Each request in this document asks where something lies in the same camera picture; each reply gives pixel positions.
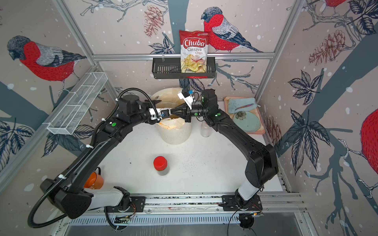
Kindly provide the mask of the glass jar with tea leaves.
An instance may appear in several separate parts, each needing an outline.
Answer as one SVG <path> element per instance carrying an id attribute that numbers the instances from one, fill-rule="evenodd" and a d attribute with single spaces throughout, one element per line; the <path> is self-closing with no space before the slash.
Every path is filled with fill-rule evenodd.
<path id="1" fill-rule="evenodd" d="M 212 128 L 205 122 L 203 121 L 201 123 L 201 128 L 200 128 L 200 134 L 204 138 L 208 138 L 212 133 Z"/>

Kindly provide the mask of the red-lidded glass jar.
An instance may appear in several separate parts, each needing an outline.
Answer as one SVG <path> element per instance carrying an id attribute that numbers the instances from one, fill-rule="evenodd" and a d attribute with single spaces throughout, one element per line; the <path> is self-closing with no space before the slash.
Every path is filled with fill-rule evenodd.
<path id="1" fill-rule="evenodd" d="M 153 162 L 154 168 L 160 176 L 165 176 L 169 172 L 168 161 L 163 156 L 158 156 Z"/>
<path id="2" fill-rule="evenodd" d="M 171 113 L 171 109 L 170 108 L 163 108 L 163 109 L 159 110 L 159 116 L 162 119 L 169 118 L 171 115 L 172 115 L 172 113 Z"/>

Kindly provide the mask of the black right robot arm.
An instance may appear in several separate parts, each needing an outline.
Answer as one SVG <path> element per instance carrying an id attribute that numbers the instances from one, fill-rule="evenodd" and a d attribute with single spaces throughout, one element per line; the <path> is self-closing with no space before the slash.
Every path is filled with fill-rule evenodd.
<path id="1" fill-rule="evenodd" d="M 193 93 L 188 89 L 178 92 L 178 97 L 184 100 L 185 104 L 171 109 L 171 114 L 187 123 L 191 122 L 192 117 L 202 117 L 211 128 L 229 139 L 245 156 L 246 180 L 236 190 L 235 200 L 238 207 L 246 208 L 254 195 L 263 189 L 264 184 L 279 172 L 276 151 L 271 144 L 264 145 L 239 128 L 232 118 L 219 108 L 214 89 L 205 89 L 198 97 L 199 104 L 195 103 Z"/>

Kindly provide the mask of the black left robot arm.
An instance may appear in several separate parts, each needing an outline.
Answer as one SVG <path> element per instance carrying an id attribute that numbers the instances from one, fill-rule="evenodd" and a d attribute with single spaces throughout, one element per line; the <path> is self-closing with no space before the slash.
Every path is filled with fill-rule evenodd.
<path id="1" fill-rule="evenodd" d="M 88 210 L 118 207 L 127 211 L 131 207 L 130 193 L 122 187 L 110 190 L 90 190 L 86 181 L 100 162 L 142 123 L 155 124 L 161 117 L 156 105 L 159 100 L 140 101 L 137 95 L 118 97 L 117 105 L 109 116 L 93 131 L 88 147 L 55 179 L 46 179 L 41 185 L 42 197 L 29 214 L 32 220 L 45 199 L 57 207 L 62 217 L 75 219 Z"/>

